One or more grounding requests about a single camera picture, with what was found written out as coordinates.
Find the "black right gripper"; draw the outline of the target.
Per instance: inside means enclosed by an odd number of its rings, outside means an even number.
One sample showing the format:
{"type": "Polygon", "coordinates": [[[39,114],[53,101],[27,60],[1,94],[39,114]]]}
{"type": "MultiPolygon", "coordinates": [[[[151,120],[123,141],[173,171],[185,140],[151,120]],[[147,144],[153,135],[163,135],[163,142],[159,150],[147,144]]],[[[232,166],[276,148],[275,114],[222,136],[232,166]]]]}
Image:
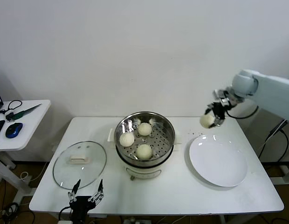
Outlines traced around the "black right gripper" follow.
{"type": "Polygon", "coordinates": [[[225,121],[227,110],[228,106],[222,105],[220,102],[213,102],[207,105],[206,115],[212,112],[215,116],[213,126],[221,126],[225,121]]]}

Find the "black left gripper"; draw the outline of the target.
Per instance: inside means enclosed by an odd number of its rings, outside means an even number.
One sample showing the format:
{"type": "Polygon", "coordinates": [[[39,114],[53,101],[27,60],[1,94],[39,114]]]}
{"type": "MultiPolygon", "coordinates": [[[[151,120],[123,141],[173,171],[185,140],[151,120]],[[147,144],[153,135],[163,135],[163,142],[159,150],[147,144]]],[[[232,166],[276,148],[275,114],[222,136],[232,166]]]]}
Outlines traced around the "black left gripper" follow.
{"type": "Polygon", "coordinates": [[[90,196],[78,196],[76,198],[76,193],[79,189],[81,180],[79,179],[77,183],[73,186],[72,191],[68,192],[69,205],[73,210],[70,220],[73,224],[84,224],[88,211],[92,210],[98,205],[103,197],[103,179],[100,181],[98,190],[95,194],[90,196]]]}

